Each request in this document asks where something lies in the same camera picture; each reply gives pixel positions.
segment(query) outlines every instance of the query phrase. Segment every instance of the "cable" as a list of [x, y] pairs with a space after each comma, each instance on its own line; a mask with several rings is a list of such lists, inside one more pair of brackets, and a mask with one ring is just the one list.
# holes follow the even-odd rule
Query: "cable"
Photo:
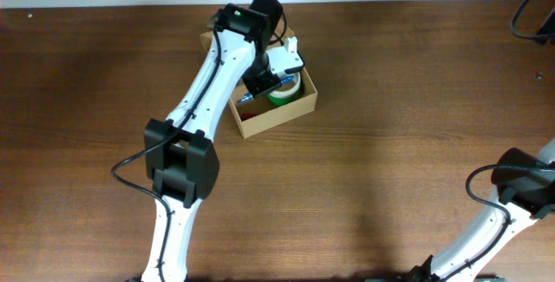
[[278, 34], [274, 33], [274, 36], [276, 36], [277, 39], [270, 40], [270, 42], [268, 43], [269, 45], [272, 45], [274, 43], [281, 43], [282, 45], [284, 45], [284, 42], [282, 39], [285, 36], [285, 32], [287, 32], [287, 16], [285, 16], [284, 7], [281, 5], [281, 3], [279, 3], [279, 7], [281, 8], [281, 17], [284, 19], [284, 30], [282, 30], [281, 35], [279, 36]]
[[215, 28], [212, 28], [212, 33], [214, 34], [214, 39], [216, 40], [216, 45], [218, 46], [218, 54], [216, 55], [216, 59], [214, 60], [216, 62], [216, 65], [214, 66], [214, 69], [212, 70], [212, 73], [210, 74], [210, 77], [208, 78], [208, 81], [206, 82], [205, 87], [200, 91], [199, 96], [194, 101], [191, 108], [189, 108], [186, 111], [185, 118], [183, 119], [183, 121], [179, 124], [179, 126], [175, 129], [175, 131], [173, 131], [170, 135], [168, 135], [166, 137], [166, 139], [162, 140], [161, 142], [159, 142], [158, 144], [156, 144], [156, 145], [154, 145], [150, 148], [146, 148], [146, 149], [144, 149], [144, 150], [142, 150], [138, 153], [135, 153], [135, 154], [127, 157], [125, 160], [120, 161], [117, 164], [115, 164], [112, 167], [112, 169], [110, 170], [110, 173], [112, 174], [112, 176], [117, 181], [119, 181], [120, 183], [122, 183], [125, 186], [131, 187], [135, 190], [141, 191], [141, 192], [145, 193], [146, 195], [149, 195], [149, 196], [153, 197], [160, 204], [162, 204], [162, 206], [166, 210], [166, 216], [167, 216], [166, 230], [164, 232], [164, 239], [162, 240], [162, 247], [160, 249], [160, 256], [158, 257], [158, 265], [157, 265], [158, 273], [160, 275], [160, 280], [162, 282], [166, 282], [166, 280], [164, 279], [164, 273], [162, 271], [162, 265], [164, 265], [164, 262], [162, 261], [162, 258], [164, 256], [164, 251], [166, 250], [167, 235], [168, 235], [169, 230], [170, 230], [170, 222], [171, 222], [171, 219], [172, 219], [172, 213], [173, 212], [170, 210], [169, 205], [161, 198], [161, 196], [159, 196], [158, 194], [156, 194], [156, 193], [154, 193], [154, 192], [152, 192], [152, 191], [150, 191], [150, 190], [148, 190], [144, 187], [140, 187], [140, 186], [134, 184], [133, 182], [130, 182], [130, 181], [127, 181], [127, 180], [121, 178], [117, 174], [117, 170], [124, 167], [125, 165], [133, 162], [133, 161], [138, 160], [140, 157], [151, 153], [155, 149], [165, 146], [168, 142], [170, 142], [171, 140], [173, 140], [177, 136], [180, 129], [182, 129], [185, 126], [185, 124], [187, 123], [187, 121], [189, 121], [189, 119], [191, 118], [191, 115], [193, 114], [194, 110], [199, 106], [200, 100], [202, 100], [206, 91], [208, 90], [208, 88], [212, 84], [212, 81], [214, 80], [214, 77], [216, 77], [216, 74], [218, 73], [219, 65], [221, 64], [222, 51], [221, 51], [221, 43], [220, 43], [219, 37], [218, 37], [218, 31]]
[[503, 207], [499, 204], [492, 203], [489, 200], [484, 200], [484, 199], [476, 196], [472, 192], [472, 189], [470, 187], [470, 183], [472, 182], [472, 180], [474, 179], [474, 177], [477, 174], [485, 172], [487, 170], [493, 170], [493, 169], [517, 170], [517, 171], [528, 171], [528, 172], [531, 172], [531, 171], [533, 171], [533, 172], [552, 171], [553, 172], [553, 171], [555, 171], [555, 168], [553, 168], [553, 167], [526, 167], [526, 166], [503, 165], [503, 164], [487, 165], [487, 166], [480, 167], [480, 168], [474, 170], [467, 178], [466, 188], [467, 188], [468, 196], [470, 196], [471, 199], [473, 199], [473, 200], [475, 200], [475, 201], [477, 201], [481, 204], [499, 209], [500, 211], [502, 211], [505, 214], [506, 221], [503, 224], [503, 227], [501, 227], [501, 230], [499, 231], [499, 234], [497, 234], [495, 239], [493, 239], [493, 241], [490, 243], [490, 245], [483, 252], [481, 252], [474, 259], [468, 261], [465, 265], [460, 266], [457, 270], [449, 273], [449, 275], [447, 275], [445, 278], [440, 279], [440, 282], [448, 281], [450, 278], [452, 278], [456, 274], [462, 272], [463, 270], [465, 270], [467, 268], [470, 268], [477, 261], [482, 259], [484, 256], [488, 255], [493, 250], [493, 248], [500, 242], [500, 240], [503, 237], [503, 235], [505, 234], [507, 228], [513, 223], [511, 213], [509, 212], [508, 209], [506, 209], [505, 207]]
[[553, 39], [555, 38], [555, 33], [551, 34], [544, 34], [544, 35], [525, 35], [516, 30], [516, 22], [522, 13], [522, 10], [526, 7], [526, 5], [530, 2], [530, 0], [524, 0], [524, 2], [519, 6], [517, 11], [514, 13], [513, 19], [511, 21], [511, 31], [515, 36], [522, 39]]

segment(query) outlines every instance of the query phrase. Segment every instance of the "wood grain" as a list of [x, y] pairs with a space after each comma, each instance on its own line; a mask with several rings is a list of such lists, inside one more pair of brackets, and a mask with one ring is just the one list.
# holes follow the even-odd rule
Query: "wood grain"
[[[287, 5], [317, 109], [248, 140], [225, 111], [190, 276], [376, 275], [439, 252], [480, 209], [467, 175], [555, 136], [553, 47], [510, 34], [518, 3]], [[554, 4], [533, 3], [521, 28], [533, 30]], [[153, 201], [108, 171], [185, 94], [216, 9], [1, 12], [0, 280], [119, 282], [142, 272]], [[143, 166], [123, 174], [148, 186]], [[487, 180], [476, 183], [482, 194]], [[554, 226], [548, 218], [526, 230], [484, 272], [551, 281]]]

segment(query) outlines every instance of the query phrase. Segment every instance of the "brown box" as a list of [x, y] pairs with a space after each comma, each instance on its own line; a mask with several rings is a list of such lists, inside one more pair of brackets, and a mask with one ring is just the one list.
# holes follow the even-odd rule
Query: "brown box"
[[[281, 25], [276, 28], [276, 33], [280, 34], [282, 29]], [[287, 29], [285, 37], [291, 37], [295, 34], [291, 28]], [[206, 32], [200, 35], [200, 41], [206, 50], [210, 49], [210, 44], [212, 43], [212, 32]], [[299, 40], [299, 46], [303, 47], [303, 42]], [[232, 96], [228, 102], [229, 108], [235, 117], [235, 121], [239, 126], [239, 130], [243, 135], [243, 138], [248, 138], [252, 135], [276, 127], [286, 121], [297, 118], [298, 116], [305, 115], [312, 112], [316, 107], [316, 99], [318, 97], [318, 92], [314, 83], [310, 79], [309, 73], [306, 68], [301, 71], [301, 93], [297, 100], [294, 102], [285, 104], [281, 107], [276, 106], [267, 96], [261, 96], [258, 99], [249, 101], [245, 104], [237, 104], [237, 101], [247, 93], [246, 87], [243, 81], [235, 87]]]

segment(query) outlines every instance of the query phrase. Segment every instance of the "blue pen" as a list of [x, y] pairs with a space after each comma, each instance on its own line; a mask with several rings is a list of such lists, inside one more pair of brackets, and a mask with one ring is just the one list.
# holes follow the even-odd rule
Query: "blue pen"
[[[295, 78], [295, 75], [288, 75], [284, 79], [281, 80], [281, 84], [285, 85], [288, 82], [292, 82], [293, 78]], [[252, 100], [252, 95], [250, 93], [248, 93], [245, 96], [243, 96], [241, 99], [239, 99], [239, 101], [237, 101], [237, 104], [243, 104], [243, 103], [248, 102], [250, 100]]]

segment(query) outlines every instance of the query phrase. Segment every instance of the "tape roll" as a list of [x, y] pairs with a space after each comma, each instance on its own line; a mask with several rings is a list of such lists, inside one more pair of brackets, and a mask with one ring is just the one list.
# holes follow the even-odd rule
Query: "tape roll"
[[280, 90], [284, 88], [282, 87], [278, 90], [272, 91], [268, 95], [268, 98], [272, 103], [282, 106], [298, 99], [299, 91], [301, 90], [301, 75], [299, 73], [295, 73], [293, 75], [295, 75], [295, 77], [293, 77], [293, 83], [290, 82], [284, 85], [284, 87], [289, 87], [291, 85], [292, 87], [286, 90]]

